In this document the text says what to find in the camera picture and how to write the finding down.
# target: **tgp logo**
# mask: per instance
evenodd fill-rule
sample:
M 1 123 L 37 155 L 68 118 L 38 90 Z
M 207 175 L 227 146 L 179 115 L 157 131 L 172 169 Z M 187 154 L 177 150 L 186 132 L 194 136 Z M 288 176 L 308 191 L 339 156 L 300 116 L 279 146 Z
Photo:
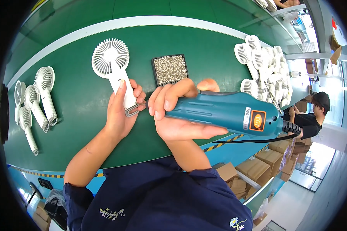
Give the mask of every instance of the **tgp logo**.
M 252 110 L 250 117 L 250 130 L 263 132 L 265 127 L 266 112 Z

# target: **black t-shirt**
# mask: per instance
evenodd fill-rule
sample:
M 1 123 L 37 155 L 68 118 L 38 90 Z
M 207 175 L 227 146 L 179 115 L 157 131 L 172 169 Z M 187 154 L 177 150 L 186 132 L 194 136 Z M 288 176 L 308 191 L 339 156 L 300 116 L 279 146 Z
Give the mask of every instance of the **black t-shirt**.
M 289 121 L 291 116 L 288 113 L 289 108 L 284 110 L 283 120 Z M 316 121 L 316 117 L 313 113 L 309 114 L 296 114 L 294 123 L 299 127 L 303 128 L 303 136 L 301 140 L 316 136 L 322 126 Z

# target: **forearm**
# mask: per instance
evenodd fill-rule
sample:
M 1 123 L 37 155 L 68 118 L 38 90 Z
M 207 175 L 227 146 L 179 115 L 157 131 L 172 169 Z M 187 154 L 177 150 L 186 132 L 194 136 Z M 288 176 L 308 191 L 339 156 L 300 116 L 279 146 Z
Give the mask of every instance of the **forearm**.
M 287 8 L 288 7 L 288 6 L 284 5 L 283 3 L 281 3 L 280 1 L 274 0 L 274 2 L 275 2 L 275 5 L 277 5 L 278 7 L 281 7 L 281 8 Z
M 167 141 L 166 144 L 177 164 L 186 172 L 211 168 L 206 154 L 193 140 Z
M 64 183 L 85 187 L 119 141 L 102 129 L 72 158 L 65 170 Z

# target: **finger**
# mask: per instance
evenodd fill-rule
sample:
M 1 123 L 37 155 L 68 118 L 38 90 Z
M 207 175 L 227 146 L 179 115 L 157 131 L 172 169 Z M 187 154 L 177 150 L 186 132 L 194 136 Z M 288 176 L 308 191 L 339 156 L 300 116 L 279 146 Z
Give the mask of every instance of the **finger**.
M 195 97 L 198 95 L 198 90 L 195 88 L 194 82 L 189 79 L 183 79 L 173 85 L 165 95 L 164 109 L 171 111 L 175 108 L 179 97 Z
M 113 102 L 113 106 L 116 107 L 123 107 L 124 100 L 125 100 L 125 94 L 126 94 L 126 83 L 125 80 L 120 80 L 120 86 L 118 87 L 116 97 Z
M 134 96 L 139 97 L 142 91 L 143 91 L 143 88 L 139 84 L 137 84 L 137 87 L 134 89 Z
M 116 98 L 116 94 L 113 92 L 109 98 L 108 108 L 110 108 L 110 106 L 113 104 L 114 98 Z
M 138 103 L 143 103 L 143 101 L 144 101 L 144 99 L 145 99 L 145 97 L 146 97 L 147 95 L 145 94 L 145 92 L 141 92 L 140 93 L 140 95 L 138 96 L 138 98 L 136 99 L 136 102 L 138 102 Z
M 224 127 L 192 123 L 188 123 L 180 129 L 180 134 L 183 134 L 183 140 L 210 139 L 213 136 L 225 135 L 227 133 L 228 131 Z
M 163 119 L 163 117 L 165 116 L 166 111 L 164 109 L 164 105 L 165 105 L 166 92 L 172 87 L 173 87 L 172 84 L 166 84 L 161 90 L 161 92 L 158 94 L 157 98 L 155 99 L 154 118 L 156 118 L 156 120 L 158 121 Z
M 138 106 L 138 110 L 139 111 L 142 111 L 142 110 L 144 110 L 145 109 L 145 106 L 144 105 L 139 105 Z
M 149 97 L 148 108 L 149 108 L 149 114 L 151 116 L 154 115 L 154 102 L 155 102 L 155 99 L 157 99 L 157 96 L 161 92 L 162 89 L 163 89 L 162 86 L 158 87 L 156 90 L 153 91 L 152 95 Z
M 220 92 L 220 88 L 215 80 L 204 79 L 197 85 L 198 90 L 210 90 L 214 92 Z
M 137 88 L 138 87 L 138 84 L 136 83 L 135 80 L 130 79 L 130 84 L 131 84 L 132 88 Z

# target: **black cable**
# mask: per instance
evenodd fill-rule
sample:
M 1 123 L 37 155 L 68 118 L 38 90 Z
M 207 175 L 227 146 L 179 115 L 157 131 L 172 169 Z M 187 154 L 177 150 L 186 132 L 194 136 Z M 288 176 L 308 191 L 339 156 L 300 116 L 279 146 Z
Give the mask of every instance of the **black cable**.
M 282 131 L 293 132 L 294 134 L 289 136 L 278 137 L 274 139 L 268 139 L 268 140 L 213 141 L 212 143 L 270 143 L 275 141 L 283 141 L 283 140 L 291 139 L 301 134 L 301 128 L 298 125 L 291 123 L 289 121 L 283 121 Z

